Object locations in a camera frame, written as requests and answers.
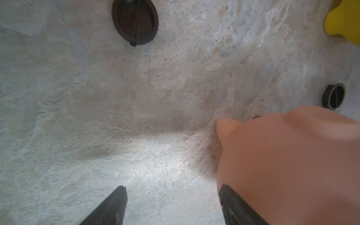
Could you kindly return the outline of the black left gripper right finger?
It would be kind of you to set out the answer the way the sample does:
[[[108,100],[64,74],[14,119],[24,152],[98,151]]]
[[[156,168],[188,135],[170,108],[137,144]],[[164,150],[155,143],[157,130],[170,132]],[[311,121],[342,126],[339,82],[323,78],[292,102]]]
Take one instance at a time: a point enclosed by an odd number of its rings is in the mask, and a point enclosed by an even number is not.
[[[229,185],[218,193],[226,225],[268,225]]]

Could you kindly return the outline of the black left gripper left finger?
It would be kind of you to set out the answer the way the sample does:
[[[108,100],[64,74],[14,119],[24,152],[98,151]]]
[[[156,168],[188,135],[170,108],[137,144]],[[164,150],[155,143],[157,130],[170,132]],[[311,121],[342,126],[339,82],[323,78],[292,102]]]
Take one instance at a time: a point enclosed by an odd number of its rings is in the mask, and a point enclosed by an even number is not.
[[[117,187],[80,225],[123,225],[128,195]]]

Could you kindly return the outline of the pink piggy bank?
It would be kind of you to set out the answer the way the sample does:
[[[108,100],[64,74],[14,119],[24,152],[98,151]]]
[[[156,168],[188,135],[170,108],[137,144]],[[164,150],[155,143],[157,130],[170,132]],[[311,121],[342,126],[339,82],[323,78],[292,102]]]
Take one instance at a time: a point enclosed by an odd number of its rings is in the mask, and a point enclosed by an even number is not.
[[[360,222],[360,124],[315,107],[245,122],[221,118],[217,191],[225,183],[269,225]]]

